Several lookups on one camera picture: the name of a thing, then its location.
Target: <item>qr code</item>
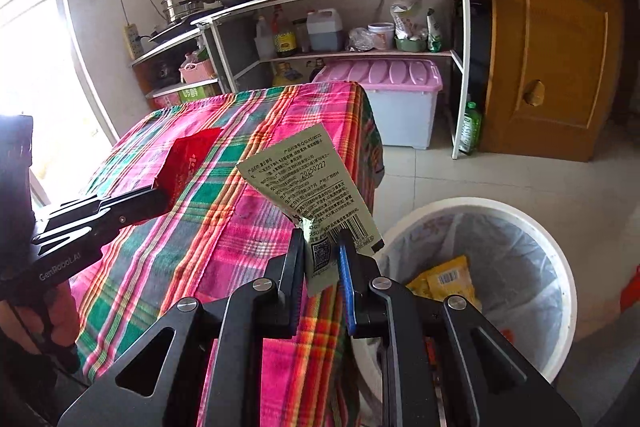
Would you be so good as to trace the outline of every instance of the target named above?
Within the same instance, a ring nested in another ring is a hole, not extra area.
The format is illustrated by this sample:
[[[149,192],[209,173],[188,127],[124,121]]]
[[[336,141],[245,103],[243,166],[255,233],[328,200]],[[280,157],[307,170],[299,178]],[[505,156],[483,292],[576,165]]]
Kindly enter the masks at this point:
[[[319,243],[312,244],[311,254],[314,256],[314,272],[327,266],[331,257],[331,242],[329,238],[325,237]]]

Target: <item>wooden door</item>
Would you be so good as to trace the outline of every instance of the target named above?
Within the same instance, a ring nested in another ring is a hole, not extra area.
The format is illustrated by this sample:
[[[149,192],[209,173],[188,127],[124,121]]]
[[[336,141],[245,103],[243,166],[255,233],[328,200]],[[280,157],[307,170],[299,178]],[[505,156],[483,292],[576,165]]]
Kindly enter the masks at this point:
[[[621,49],[621,0],[494,0],[481,149],[590,160]]]

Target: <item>red card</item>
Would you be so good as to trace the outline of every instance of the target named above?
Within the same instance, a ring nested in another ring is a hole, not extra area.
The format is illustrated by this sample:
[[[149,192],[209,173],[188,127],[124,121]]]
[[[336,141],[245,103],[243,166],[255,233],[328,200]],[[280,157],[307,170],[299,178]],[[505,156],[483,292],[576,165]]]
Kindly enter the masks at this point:
[[[213,143],[222,129],[213,127],[199,131],[191,136],[178,138],[171,146],[169,154],[154,181],[169,197],[165,212],[174,207],[182,191],[207,157]]]

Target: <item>white bucket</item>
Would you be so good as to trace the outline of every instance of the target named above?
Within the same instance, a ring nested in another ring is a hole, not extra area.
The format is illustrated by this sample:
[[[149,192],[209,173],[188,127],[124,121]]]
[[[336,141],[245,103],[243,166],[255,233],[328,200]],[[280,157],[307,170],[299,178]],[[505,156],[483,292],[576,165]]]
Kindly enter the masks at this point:
[[[380,271],[403,284],[465,254],[482,313],[513,331],[515,347],[549,382],[558,375],[574,338],[577,296],[569,263],[540,223],[498,201],[452,198],[414,210],[384,240],[375,255]],[[381,403],[377,343],[351,344],[370,391],[363,394]]]

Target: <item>power strip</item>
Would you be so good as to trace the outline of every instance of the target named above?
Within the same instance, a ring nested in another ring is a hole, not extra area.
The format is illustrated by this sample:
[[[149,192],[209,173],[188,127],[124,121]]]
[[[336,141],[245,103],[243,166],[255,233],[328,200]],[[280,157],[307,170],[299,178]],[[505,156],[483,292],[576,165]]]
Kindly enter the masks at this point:
[[[129,24],[122,29],[124,34],[124,41],[127,45],[127,51],[131,60],[142,57],[145,54],[142,44],[140,43],[140,35],[138,33],[138,27],[135,24]]]

